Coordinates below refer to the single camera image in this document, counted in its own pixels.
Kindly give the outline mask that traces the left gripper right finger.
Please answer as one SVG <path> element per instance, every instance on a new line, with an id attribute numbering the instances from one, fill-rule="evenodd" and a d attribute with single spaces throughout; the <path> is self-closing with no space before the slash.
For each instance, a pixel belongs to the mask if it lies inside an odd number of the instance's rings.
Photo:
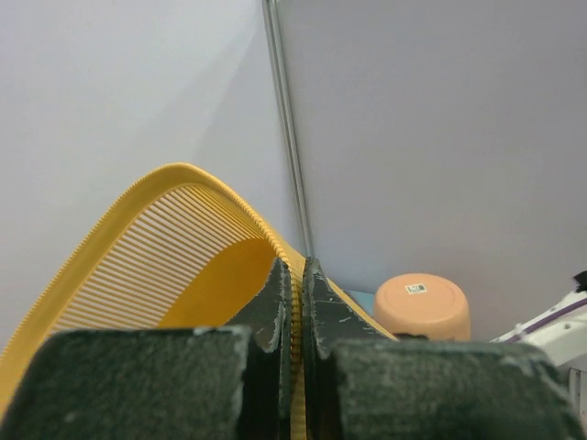
<path id="1" fill-rule="evenodd" d="M 523 344 L 393 340 L 336 292 L 315 258 L 302 280 L 311 439 L 583 439 L 558 370 Z"/>

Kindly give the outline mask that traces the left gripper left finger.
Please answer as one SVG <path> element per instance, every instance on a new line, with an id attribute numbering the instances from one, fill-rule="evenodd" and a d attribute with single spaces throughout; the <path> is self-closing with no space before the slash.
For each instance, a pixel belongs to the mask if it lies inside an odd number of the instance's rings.
<path id="1" fill-rule="evenodd" d="M 76 330 L 32 358 L 4 439 L 286 439 L 291 276 L 280 259 L 222 326 Z"/>

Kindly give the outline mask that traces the blue perforated plastic basket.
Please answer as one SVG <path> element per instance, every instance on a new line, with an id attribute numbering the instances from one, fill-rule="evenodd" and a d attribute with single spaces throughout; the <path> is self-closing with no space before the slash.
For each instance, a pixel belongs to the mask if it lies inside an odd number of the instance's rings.
<path id="1" fill-rule="evenodd" d="M 374 320 L 375 295 L 372 292 L 343 290 L 341 298 L 349 309 L 348 315 L 353 321 L 367 326 L 377 325 Z"/>

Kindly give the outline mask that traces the orange plastic bin liner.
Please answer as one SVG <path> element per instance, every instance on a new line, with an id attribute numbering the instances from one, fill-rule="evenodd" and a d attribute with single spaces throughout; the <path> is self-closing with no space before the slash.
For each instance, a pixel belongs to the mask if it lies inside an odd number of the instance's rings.
<path id="1" fill-rule="evenodd" d="M 437 275 L 408 273 L 385 281 L 375 293 L 374 319 L 394 335 L 469 341 L 469 302 L 460 287 Z"/>

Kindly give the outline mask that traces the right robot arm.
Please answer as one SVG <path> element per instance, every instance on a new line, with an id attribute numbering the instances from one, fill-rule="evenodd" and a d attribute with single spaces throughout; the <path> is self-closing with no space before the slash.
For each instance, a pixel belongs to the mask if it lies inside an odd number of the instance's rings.
<path id="1" fill-rule="evenodd" d="M 586 271 L 573 277 L 576 287 L 545 312 L 493 339 L 541 349 L 557 367 L 568 368 L 570 396 L 586 409 Z"/>

